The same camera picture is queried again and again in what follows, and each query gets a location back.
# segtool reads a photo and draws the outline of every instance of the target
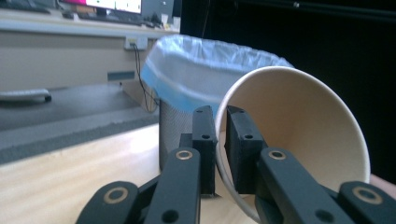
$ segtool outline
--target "table surface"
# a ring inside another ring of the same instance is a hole
[[[75,223],[102,186],[141,186],[160,173],[159,126],[0,166],[0,223]],[[254,223],[232,201],[201,200],[201,223]]]

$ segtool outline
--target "power outlet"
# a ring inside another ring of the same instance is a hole
[[[134,49],[134,45],[137,46],[138,50],[145,50],[148,48],[149,39],[143,36],[126,36],[125,37],[125,49]]]

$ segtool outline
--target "white paper cup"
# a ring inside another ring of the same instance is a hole
[[[368,150],[358,122],[340,97],[307,73],[264,67],[235,82],[215,120],[223,153],[227,105],[245,109],[268,146],[289,150],[319,184],[338,191],[346,181],[369,181]]]
[[[161,22],[163,25],[168,23],[168,15],[167,14],[161,14]]]

